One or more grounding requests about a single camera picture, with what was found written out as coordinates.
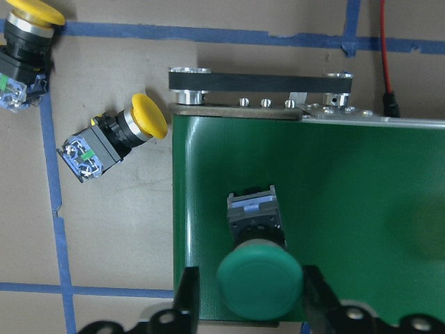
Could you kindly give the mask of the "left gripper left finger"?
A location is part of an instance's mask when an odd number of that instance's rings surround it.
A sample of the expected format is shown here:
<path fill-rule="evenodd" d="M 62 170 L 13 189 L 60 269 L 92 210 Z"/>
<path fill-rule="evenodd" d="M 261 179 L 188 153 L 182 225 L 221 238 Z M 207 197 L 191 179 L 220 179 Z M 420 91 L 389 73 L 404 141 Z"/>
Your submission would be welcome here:
<path fill-rule="evenodd" d="M 174 333 L 197 333 L 200 313 L 200 269 L 186 267 L 173 302 Z"/>

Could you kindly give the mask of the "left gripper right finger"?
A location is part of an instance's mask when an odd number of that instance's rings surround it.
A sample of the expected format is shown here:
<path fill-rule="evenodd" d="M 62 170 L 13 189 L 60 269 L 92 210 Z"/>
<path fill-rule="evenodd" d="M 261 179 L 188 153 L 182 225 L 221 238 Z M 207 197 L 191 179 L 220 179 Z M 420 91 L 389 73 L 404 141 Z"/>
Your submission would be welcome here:
<path fill-rule="evenodd" d="M 335 319 L 341 311 L 339 299 L 317 266 L 304 265 L 303 273 L 302 309 L 312 333 L 339 333 Z"/>

